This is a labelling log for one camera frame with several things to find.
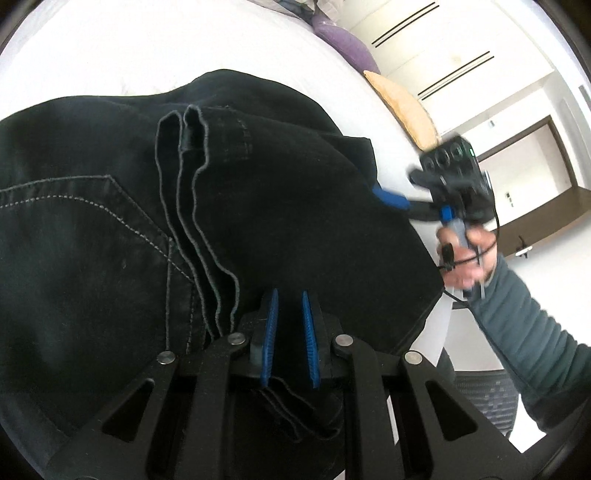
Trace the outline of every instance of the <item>purple pillow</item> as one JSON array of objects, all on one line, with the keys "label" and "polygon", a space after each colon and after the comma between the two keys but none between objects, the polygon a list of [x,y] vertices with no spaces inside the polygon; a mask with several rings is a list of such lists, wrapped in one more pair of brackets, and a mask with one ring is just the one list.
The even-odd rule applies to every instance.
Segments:
[{"label": "purple pillow", "polygon": [[312,27],[317,36],[339,52],[359,73],[369,70],[379,74],[378,65],[371,52],[355,35],[339,27],[322,13],[317,13],[312,17]]}]

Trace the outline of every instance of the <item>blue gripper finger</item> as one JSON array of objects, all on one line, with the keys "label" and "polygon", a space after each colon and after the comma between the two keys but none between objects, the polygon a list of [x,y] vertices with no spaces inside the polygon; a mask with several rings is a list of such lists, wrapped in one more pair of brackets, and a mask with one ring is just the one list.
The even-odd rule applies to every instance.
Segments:
[{"label": "blue gripper finger", "polygon": [[275,351],[275,334],[277,333],[278,317],[279,292],[274,288],[269,303],[267,324],[265,325],[265,340],[262,344],[261,385],[263,387],[269,386],[269,379],[271,378],[271,371],[273,369],[273,353]]},{"label": "blue gripper finger", "polygon": [[320,386],[320,361],[318,357],[318,345],[314,332],[314,317],[310,307],[308,292],[304,292],[301,298],[302,312],[304,317],[304,331],[306,334],[306,352],[308,354],[308,370],[313,388]]},{"label": "blue gripper finger", "polygon": [[387,190],[382,190],[377,185],[372,189],[372,191],[374,195],[382,201],[382,203],[388,205],[389,207],[394,207],[398,210],[410,210],[410,202],[405,196],[388,192]]}]

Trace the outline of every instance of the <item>air vent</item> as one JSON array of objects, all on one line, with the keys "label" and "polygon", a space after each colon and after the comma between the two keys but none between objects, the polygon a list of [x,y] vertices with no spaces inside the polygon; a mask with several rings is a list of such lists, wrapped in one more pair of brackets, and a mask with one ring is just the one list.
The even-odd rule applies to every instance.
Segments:
[{"label": "air vent", "polygon": [[450,83],[455,82],[457,79],[463,77],[466,73],[470,73],[472,70],[477,69],[479,66],[484,65],[487,61],[490,61],[493,58],[495,58],[495,56],[490,51],[483,53],[474,60],[471,60],[468,63],[462,65],[457,70],[454,70],[449,75],[446,75],[441,80],[436,81],[435,83],[433,83],[433,85],[425,88],[422,92],[419,92],[419,99],[425,100],[429,98],[431,95],[437,93],[439,90],[446,87]]},{"label": "air vent", "polygon": [[394,35],[399,33],[401,30],[405,29],[410,24],[416,22],[419,18],[424,17],[425,15],[427,15],[428,13],[432,12],[433,10],[435,10],[437,8],[439,8],[439,4],[436,2],[433,2],[432,4],[427,5],[426,7],[420,9],[418,12],[413,13],[410,17],[401,21],[398,25],[390,28],[390,30],[388,30],[386,33],[380,35],[373,42],[371,42],[371,44],[375,48],[378,48],[380,45],[382,45],[384,42],[388,41],[390,38],[392,38]]},{"label": "air vent", "polygon": [[579,87],[579,92],[581,92],[583,98],[585,99],[585,102],[587,103],[587,106],[589,107],[589,110],[591,110],[591,98],[589,97],[589,92],[584,87],[584,85],[581,85]]}]

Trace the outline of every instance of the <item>brown door frame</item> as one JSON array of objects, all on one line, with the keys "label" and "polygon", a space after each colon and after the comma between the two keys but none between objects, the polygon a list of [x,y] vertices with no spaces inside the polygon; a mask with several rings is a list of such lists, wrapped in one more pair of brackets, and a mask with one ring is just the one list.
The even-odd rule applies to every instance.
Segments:
[{"label": "brown door frame", "polygon": [[496,147],[491,148],[490,150],[484,152],[482,155],[478,156],[478,163],[486,160],[487,158],[499,153],[500,151],[506,149],[507,147],[513,145],[514,143],[522,140],[523,138],[527,137],[528,135],[532,134],[536,130],[539,130],[542,127],[548,125],[550,131],[552,132],[552,136],[556,144],[558,145],[558,150],[560,151],[560,155],[564,161],[564,165],[566,166],[566,170],[569,173],[569,179],[571,186],[578,187],[579,184],[577,182],[577,177],[574,175],[573,164],[570,161],[569,154],[566,151],[566,147],[564,146],[564,142],[558,133],[556,125],[552,120],[552,117],[549,115],[546,118],[543,118],[539,122],[534,123],[532,126],[526,128],[525,130],[519,132],[517,135],[514,135],[509,140],[505,140],[504,142],[498,144]]}]

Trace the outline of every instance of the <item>black jeans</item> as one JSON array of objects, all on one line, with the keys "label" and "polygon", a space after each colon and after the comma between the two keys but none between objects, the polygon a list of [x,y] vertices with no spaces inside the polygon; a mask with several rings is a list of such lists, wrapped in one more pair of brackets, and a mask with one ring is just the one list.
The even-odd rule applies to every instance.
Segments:
[{"label": "black jeans", "polygon": [[[288,87],[227,70],[0,122],[0,424],[42,472],[159,352],[205,348],[270,287],[282,301],[276,390],[305,375],[305,289],[347,333],[400,353],[443,285],[375,183],[369,140],[344,137]],[[242,457],[237,476],[342,470],[338,397],[310,400],[322,411],[312,432],[277,423],[257,397],[237,405],[238,427],[258,419],[250,434],[264,438],[251,442],[276,470]]]}]

